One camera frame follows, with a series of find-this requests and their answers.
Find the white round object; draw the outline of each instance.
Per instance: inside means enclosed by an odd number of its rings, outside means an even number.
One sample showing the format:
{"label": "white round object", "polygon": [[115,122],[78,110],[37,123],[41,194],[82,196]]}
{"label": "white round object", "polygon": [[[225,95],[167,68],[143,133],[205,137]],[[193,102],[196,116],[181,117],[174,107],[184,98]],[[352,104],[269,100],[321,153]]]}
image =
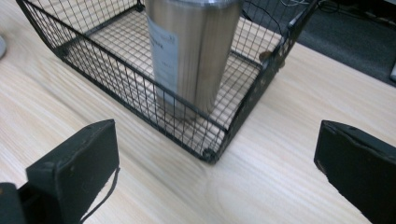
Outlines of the white round object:
{"label": "white round object", "polygon": [[6,53],[6,48],[6,41],[0,36],[0,58],[3,57],[4,53]]}

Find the metal canister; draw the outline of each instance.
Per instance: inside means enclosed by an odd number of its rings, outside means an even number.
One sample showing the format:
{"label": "metal canister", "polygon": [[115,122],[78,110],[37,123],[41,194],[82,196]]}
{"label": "metal canister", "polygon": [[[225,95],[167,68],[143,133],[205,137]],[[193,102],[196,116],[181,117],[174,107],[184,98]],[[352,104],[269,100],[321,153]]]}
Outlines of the metal canister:
{"label": "metal canister", "polygon": [[[146,0],[156,81],[210,113],[242,5],[243,0]],[[186,117],[182,104],[156,93],[160,105]]]}

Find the wire mesh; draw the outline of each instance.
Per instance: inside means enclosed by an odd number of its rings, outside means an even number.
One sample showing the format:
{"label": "wire mesh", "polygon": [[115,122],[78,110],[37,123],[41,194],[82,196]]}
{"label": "wire mesh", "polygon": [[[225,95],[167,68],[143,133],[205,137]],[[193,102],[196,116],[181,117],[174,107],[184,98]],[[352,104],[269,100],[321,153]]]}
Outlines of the wire mesh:
{"label": "wire mesh", "polygon": [[[137,0],[19,1],[59,57],[204,160],[219,157],[225,147],[238,108],[262,70],[260,55],[276,48],[289,22],[306,8],[306,4],[292,6],[293,0],[289,5],[278,0],[245,2],[215,108],[205,114],[178,96],[173,107],[165,106],[164,95],[174,94],[155,82],[147,15],[136,10]],[[164,90],[162,95],[158,88]],[[181,112],[175,105],[183,105]]]}

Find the light wood tabletop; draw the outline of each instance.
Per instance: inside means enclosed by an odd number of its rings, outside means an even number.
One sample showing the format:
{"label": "light wood tabletop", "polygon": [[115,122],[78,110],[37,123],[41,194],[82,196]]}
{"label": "light wood tabletop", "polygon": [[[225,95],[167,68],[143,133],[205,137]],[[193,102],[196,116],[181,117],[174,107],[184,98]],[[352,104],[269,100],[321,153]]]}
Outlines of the light wood tabletop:
{"label": "light wood tabletop", "polygon": [[20,187],[27,166],[84,126],[114,119],[119,182],[87,223],[369,223],[313,158],[323,119],[396,146],[391,86],[297,44],[208,165],[56,58],[12,0],[0,2],[0,35],[0,182]]}

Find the wire basket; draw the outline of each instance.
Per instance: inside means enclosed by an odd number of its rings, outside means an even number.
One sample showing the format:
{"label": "wire basket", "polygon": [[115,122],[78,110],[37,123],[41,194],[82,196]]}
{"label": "wire basket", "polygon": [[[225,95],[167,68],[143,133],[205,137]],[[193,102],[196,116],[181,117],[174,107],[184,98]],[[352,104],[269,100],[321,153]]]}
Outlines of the wire basket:
{"label": "wire basket", "polygon": [[[207,114],[154,80],[144,0],[17,2],[57,57],[209,163],[219,159],[236,135],[316,6],[316,0],[247,0],[215,108]],[[160,106],[158,88],[195,119],[176,117]]]}

